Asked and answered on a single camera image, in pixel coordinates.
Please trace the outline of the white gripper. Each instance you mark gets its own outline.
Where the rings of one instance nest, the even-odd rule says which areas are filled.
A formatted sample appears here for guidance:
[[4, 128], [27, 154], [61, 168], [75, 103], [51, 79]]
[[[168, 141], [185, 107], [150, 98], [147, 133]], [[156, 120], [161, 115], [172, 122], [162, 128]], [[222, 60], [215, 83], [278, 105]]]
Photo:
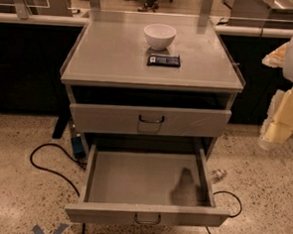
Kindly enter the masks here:
[[258, 145], [267, 151], [284, 144], [293, 134], [293, 88], [277, 89], [262, 122]]

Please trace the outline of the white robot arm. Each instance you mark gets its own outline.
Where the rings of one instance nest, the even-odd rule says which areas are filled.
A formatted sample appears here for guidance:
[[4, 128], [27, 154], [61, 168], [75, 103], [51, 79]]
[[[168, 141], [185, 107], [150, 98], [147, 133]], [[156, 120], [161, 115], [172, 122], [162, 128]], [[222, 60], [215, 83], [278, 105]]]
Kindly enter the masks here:
[[[263, 58], [270, 67], [282, 67], [282, 75], [293, 83], [293, 37], [288, 43]], [[293, 134], [293, 87], [274, 94], [263, 121], [258, 145], [269, 151], [284, 144]]]

